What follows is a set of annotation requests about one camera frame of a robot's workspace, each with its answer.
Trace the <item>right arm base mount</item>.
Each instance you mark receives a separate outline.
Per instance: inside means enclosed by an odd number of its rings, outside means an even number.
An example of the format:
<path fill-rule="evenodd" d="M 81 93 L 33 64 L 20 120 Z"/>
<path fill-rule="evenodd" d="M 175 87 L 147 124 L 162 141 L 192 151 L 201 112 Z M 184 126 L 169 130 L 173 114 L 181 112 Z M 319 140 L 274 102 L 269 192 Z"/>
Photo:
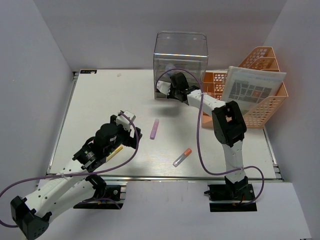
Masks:
<path fill-rule="evenodd" d="M 233 197 L 227 191 L 225 184 L 210 184 L 204 195 L 209 198 L 209 209 L 211 213 L 231 213 L 231 212 L 256 212 L 255 202 L 248 202 L 255 199 L 253 186 L 249 184 L 242 189 L 238 196 Z"/>

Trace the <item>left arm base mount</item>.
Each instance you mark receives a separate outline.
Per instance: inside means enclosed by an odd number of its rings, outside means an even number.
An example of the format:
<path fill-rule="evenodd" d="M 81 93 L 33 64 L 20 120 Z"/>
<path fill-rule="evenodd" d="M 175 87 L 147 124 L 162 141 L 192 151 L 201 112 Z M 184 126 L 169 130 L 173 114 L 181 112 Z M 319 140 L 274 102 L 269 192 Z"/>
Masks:
<path fill-rule="evenodd" d="M 87 210 L 120 210 L 126 198 L 126 188 L 124 184 L 106 186 L 104 196 L 102 198 L 95 197 L 93 200 L 84 200 L 76 204 L 74 209 Z"/>

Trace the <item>clear acrylic drawer cabinet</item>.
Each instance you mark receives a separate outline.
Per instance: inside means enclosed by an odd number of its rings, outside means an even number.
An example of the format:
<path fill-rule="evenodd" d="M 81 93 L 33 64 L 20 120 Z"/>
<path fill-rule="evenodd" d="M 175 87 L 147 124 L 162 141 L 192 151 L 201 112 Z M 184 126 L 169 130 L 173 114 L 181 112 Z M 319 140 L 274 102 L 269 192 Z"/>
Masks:
<path fill-rule="evenodd" d="M 171 77 L 183 73 L 189 86 L 199 87 L 205 77 L 209 54 L 207 36 L 201 32 L 161 31 L 156 36 L 153 53 L 153 78 L 171 82 Z M 175 66 L 168 75 L 165 67 Z"/>

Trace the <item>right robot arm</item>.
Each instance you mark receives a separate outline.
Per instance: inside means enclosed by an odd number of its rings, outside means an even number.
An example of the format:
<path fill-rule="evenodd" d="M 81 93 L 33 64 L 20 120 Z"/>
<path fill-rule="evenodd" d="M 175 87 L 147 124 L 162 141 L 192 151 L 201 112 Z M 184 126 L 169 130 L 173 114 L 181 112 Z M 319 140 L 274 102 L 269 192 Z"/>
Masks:
<path fill-rule="evenodd" d="M 156 88 L 167 95 L 191 107 L 199 109 L 212 118 L 214 135 L 222 144 L 226 173 L 224 180 L 226 195 L 236 200 L 243 195 L 248 186 L 248 177 L 244 171 L 242 146 L 247 127 L 235 101 L 224 102 L 205 94 L 197 86 L 190 86 L 182 72 L 170 76 L 170 85 L 161 90 L 162 84 Z"/>

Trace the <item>purple highlighter marker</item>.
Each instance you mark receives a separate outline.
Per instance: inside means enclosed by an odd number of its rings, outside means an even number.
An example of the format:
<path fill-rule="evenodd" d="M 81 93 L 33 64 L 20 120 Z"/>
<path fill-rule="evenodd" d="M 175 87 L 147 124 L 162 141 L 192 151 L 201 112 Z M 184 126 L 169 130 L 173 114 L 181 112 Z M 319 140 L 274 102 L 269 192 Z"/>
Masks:
<path fill-rule="evenodd" d="M 149 138 L 150 138 L 151 140 L 154 140 L 155 137 L 156 137 L 159 123 L 160 123 L 160 120 L 159 120 L 159 119 L 155 119 L 155 120 L 154 120 L 152 129 L 151 129 L 151 132 L 150 132 L 150 136 L 149 136 Z"/>

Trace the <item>orange capped marker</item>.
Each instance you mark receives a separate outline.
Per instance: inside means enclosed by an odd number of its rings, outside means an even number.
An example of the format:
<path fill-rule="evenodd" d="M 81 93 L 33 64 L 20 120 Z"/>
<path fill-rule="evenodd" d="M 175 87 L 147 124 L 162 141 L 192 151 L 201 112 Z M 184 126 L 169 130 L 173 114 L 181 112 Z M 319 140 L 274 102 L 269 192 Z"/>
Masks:
<path fill-rule="evenodd" d="M 192 150 L 190 148 L 187 148 L 174 162 L 173 166 L 177 168 L 190 154 L 192 153 Z"/>

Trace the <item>mesh document pouch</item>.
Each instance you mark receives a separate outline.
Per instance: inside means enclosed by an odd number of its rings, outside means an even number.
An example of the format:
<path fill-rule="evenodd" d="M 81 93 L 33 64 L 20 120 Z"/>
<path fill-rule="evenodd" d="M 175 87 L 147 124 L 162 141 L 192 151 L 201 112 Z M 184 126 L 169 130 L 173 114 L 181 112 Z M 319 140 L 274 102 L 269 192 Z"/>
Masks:
<path fill-rule="evenodd" d="M 237 102 L 241 113 L 245 115 L 265 98 L 275 96 L 286 75 L 285 72 L 230 66 L 221 100 Z"/>

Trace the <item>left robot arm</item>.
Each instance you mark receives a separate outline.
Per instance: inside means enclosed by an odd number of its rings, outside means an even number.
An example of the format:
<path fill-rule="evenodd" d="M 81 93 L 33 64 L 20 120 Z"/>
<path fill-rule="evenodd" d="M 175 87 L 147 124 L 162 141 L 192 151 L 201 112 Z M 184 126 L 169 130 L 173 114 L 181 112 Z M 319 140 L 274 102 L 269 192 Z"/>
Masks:
<path fill-rule="evenodd" d="M 134 125 L 135 118 L 130 111 L 112 115 L 58 174 L 46 176 L 47 182 L 38 190 L 11 200 L 11 217 L 26 239 L 39 238 L 57 216 L 82 200 L 104 198 L 107 185 L 97 169 L 119 146 L 138 149 L 142 133 Z"/>

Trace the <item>yellow highlighter marker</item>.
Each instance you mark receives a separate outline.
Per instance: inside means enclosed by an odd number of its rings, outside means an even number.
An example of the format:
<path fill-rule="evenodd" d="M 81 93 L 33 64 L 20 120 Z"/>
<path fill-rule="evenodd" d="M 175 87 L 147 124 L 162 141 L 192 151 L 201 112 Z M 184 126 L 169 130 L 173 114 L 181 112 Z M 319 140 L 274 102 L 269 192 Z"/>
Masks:
<path fill-rule="evenodd" d="M 106 162 L 111 160 L 114 156 L 116 156 L 123 149 L 123 145 L 117 147 L 110 155 L 106 157 Z"/>

